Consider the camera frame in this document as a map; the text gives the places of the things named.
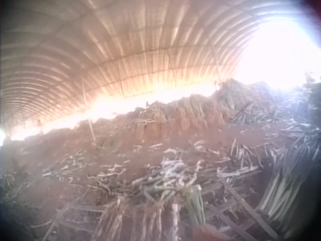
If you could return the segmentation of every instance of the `overexposed opening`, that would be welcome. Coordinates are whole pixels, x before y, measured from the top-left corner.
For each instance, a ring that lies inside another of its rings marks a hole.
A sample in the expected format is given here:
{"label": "overexposed opening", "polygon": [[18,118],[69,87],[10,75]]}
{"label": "overexposed opening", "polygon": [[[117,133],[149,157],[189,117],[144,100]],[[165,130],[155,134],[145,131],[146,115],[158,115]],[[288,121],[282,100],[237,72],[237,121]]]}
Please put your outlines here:
{"label": "overexposed opening", "polygon": [[87,112],[76,113],[71,116],[45,123],[41,128],[36,127],[35,125],[16,128],[14,135],[11,136],[11,139],[21,141],[26,137],[37,135],[40,132],[48,133],[53,129],[61,128],[72,129],[80,121],[85,119],[91,119],[93,122],[97,121],[99,118],[113,119],[118,114],[126,114],[130,111],[134,111],[137,107],[145,108],[147,101],[148,104],[152,104],[155,101],[169,103],[174,100],[181,99],[182,97],[191,96],[192,94],[210,96],[217,88],[218,87],[214,85],[213,80],[209,83],[194,84],[173,89],[163,89],[160,87],[158,91],[153,93],[139,95],[132,98],[110,99],[106,97],[99,97]]}
{"label": "overexposed opening", "polygon": [[314,72],[319,81],[321,50],[293,22],[270,22],[261,26],[245,50],[235,78],[289,88],[305,83],[306,71]]}

